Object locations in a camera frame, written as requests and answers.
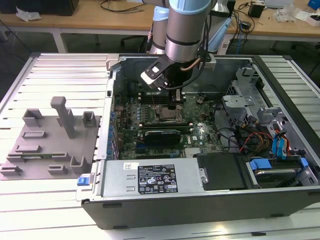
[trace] wooden table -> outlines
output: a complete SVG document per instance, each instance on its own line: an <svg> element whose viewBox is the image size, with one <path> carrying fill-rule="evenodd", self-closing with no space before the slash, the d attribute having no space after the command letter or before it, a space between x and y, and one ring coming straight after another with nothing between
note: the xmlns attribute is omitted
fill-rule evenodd
<svg viewBox="0 0 320 240"><path fill-rule="evenodd" d="M237 0L235 9L239 5L246 3L248 0ZM312 12L308 7L309 0L295 0L295 6L303 11ZM248 14L249 7L244 7L241 11ZM272 48L276 46L278 41L294 41L294 42L319 42L320 41L320 27L313 27L305 21L296 19L294 22L277 22L274 18L275 9L265 9L260 18L253 18L255 27L247 38L253 40L272 40L275 41ZM239 13L242 21L252 23L252 20ZM229 27L227 34L224 36L218 54L226 54L230 40L234 37L236 32L236 20L232 17L232 24Z"/></svg>
<svg viewBox="0 0 320 240"><path fill-rule="evenodd" d="M0 14L10 29L19 32L51 33L59 53L67 53L67 47L62 33L76 34L116 34L116 35L147 35L152 25L154 6L141 7L144 11L136 13L118 14L106 11L100 7L102 0L79 0L79 5L72 16L42 15L42 20L25 22L15 14ZM237 0L235 8L248 0ZM295 0L296 6L308 10L308 0ZM127 9L137 6L138 3L126 0L113 1L110 8L115 10ZM248 13L249 8L242 9ZM312 27L308 23L296 20L295 22L276 22L274 9L266 9L260 18L254 18L255 28L247 38L254 40L320 42L320 27ZM243 21L251 22L240 13ZM0 26L0 31L7 31ZM235 20L229 27L227 34L219 48L219 54L225 54L230 40L236 32Z"/></svg>
<svg viewBox="0 0 320 240"><path fill-rule="evenodd" d="M41 15L41 20L25 22L15 14L0 14L0 19L18 32L51 33L59 53L67 53L62 33L76 34L115 34L115 35L147 35L152 25L154 6L144 5L143 11L119 14L100 7L102 0L79 0L79 5L72 16ZM132 8L139 3L125 0L113 1L109 8L122 10ZM7 31L0 26L0 31Z"/></svg>

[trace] blue latch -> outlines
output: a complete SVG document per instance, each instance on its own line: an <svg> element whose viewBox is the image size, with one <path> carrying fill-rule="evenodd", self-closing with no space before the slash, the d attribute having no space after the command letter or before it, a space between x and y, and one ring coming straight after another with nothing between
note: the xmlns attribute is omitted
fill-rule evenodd
<svg viewBox="0 0 320 240"><path fill-rule="evenodd" d="M272 169L272 166L268 159L266 158L257 158L253 159L251 162L249 162L250 167L252 170L257 169Z"/></svg>
<svg viewBox="0 0 320 240"><path fill-rule="evenodd" d="M89 186L90 185L90 177L80 176L78 177L78 186Z"/></svg>
<svg viewBox="0 0 320 240"><path fill-rule="evenodd" d="M301 164L302 164L304 169L309 166L309 163L308 163L307 159L305 159L304 157L302 157L300 159L300 162L301 162Z"/></svg>

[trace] black box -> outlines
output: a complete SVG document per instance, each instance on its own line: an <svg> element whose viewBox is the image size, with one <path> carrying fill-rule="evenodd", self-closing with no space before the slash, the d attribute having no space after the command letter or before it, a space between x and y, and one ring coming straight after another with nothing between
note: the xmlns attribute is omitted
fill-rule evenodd
<svg viewBox="0 0 320 240"><path fill-rule="evenodd" d="M252 18L258 19L258 18L260 18L265 7L266 7L266 5L264 5L264 4L252 3L249 8L248 15Z"/></svg>
<svg viewBox="0 0 320 240"><path fill-rule="evenodd" d="M26 12L72 16L79 0L0 0L2 14L14 14L16 6Z"/></svg>

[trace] blue tab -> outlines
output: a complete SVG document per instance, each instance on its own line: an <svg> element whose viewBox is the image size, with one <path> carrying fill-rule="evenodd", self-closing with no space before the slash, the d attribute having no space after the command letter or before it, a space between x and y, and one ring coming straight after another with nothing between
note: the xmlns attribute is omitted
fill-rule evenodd
<svg viewBox="0 0 320 240"><path fill-rule="evenodd" d="M249 162L249 164L252 170L256 170L258 168L257 164L253 160Z"/></svg>
<svg viewBox="0 0 320 240"><path fill-rule="evenodd" d="M304 169L309 166L309 163L308 163L307 159L305 159L304 157L302 157L300 159L300 162L301 162L301 164L302 164Z"/></svg>
<svg viewBox="0 0 320 240"><path fill-rule="evenodd" d="M252 170L257 169L272 169L272 166L268 159L266 158L257 158L253 159L251 162L249 162Z"/></svg>
<svg viewBox="0 0 320 240"><path fill-rule="evenodd" d="M89 183L89 179L90 177L84 177L84 176L80 176L78 178L78 182L77 182L77 185L78 186L89 186L90 183Z"/></svg>
<svg viewBox="0 0 320 240"><path fill-rule="evenodd" d="M276 154L277 153L277 142L278 142L278 138L274 137L273 142L272 142L272 153Z"/></svg>
<svg viewBox="0 0 320 240"><path fill-rule="evenodd" d="M278 146L278 157L284 158L284 145L285 145L285 139L281 138Z"/></svg>

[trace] white paper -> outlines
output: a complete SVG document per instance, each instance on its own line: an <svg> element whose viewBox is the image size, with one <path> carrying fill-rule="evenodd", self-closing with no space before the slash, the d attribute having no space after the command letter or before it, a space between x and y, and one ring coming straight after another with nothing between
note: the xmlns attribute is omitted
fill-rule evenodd
<svg viewBox="0 0 320 240"><path fill-rule="evenodd" d="M18 18L22 19L23 21L29 22L32 20L40 20L42 17L40 16L40 13L38 12L28 12L28 11L22 11L18 7L15 7L17 13L15 14Z"/></svg>
<svg viewBox="0 0 320 240"><path fill-rule="evenodd" d="M295 17L296 19L305 21L305 20L307 20L307 18L310 17L310 16L311 16L311 13L310 13L310 12L299 11L294 17Z"/></svg>

